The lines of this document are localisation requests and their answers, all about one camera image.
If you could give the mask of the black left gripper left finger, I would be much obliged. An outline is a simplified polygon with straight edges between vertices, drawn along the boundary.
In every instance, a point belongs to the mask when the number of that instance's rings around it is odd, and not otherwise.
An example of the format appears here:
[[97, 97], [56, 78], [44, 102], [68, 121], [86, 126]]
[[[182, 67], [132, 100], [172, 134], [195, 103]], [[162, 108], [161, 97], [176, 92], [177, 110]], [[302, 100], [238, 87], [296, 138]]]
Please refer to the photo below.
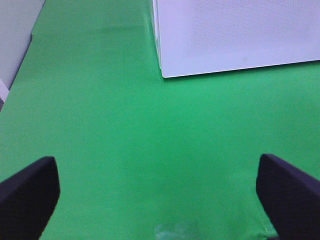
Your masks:
[[38, 240], [61, 193], [56, 159], [42, 157], [0, 183], [0, 238]]

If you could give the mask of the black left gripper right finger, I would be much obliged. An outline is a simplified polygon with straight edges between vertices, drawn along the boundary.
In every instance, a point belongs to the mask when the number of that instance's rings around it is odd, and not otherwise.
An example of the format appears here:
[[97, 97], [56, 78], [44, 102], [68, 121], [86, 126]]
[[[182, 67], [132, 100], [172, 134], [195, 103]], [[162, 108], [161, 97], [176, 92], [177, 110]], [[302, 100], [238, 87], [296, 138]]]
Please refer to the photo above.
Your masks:
[[276, 155], [264, 153], [255, 189], [281, 240], [320, 238], [319, 180]]

